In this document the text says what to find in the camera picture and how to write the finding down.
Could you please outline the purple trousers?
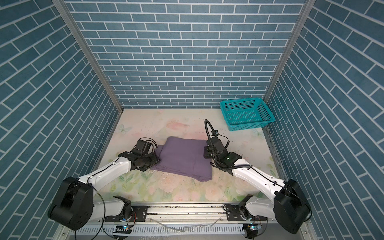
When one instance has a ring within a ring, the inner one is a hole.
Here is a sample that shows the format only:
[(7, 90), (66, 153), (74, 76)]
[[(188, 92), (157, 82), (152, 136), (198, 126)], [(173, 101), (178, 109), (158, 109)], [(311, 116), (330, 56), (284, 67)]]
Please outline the purple trousers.
[(199, 182), (212, 179), (210, 160), (204, 158), (204, 140), (168, 137), (164, 145), (159, 145), (156, 155), (160, 162), (152, 170), (193, 178)]

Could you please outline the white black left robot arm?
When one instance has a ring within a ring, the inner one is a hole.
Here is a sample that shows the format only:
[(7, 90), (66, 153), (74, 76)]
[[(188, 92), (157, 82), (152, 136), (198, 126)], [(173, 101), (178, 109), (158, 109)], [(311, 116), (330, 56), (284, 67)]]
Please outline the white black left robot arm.
[(128, 172), (147, 171), (160, 162), (156, 153), (138, 155), (135, 152), (120, 153), (116, 160), (79, 178), (68, 177), (61, 183), (48, 210), (48, 218), (77, 231), (92, 220), (104, 220), (112, 216), (119, 222), (129, 222), (134, 213), (132, 202), (121, 196), (112, 201), (94, 201), (100, 190), (116, 178)]

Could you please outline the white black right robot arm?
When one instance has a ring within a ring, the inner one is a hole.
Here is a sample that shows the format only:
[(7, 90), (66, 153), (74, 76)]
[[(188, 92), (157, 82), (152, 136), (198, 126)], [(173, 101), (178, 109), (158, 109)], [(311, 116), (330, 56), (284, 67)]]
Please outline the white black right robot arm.
[(302, 224), (311, 218), (312, 208), (296, 181), (284, 181), (268, 175), (253, 167), (242, 156), (224, 148), (205, 146), (204, 158), (214, 160), (212, 164), (216, 168), (244, 180), (266, 197), (261, 199), (247, 195), (234, 208), (243, 220), (253, 221), (259, 216), (274, 219), (287, 232), (296, 234)]

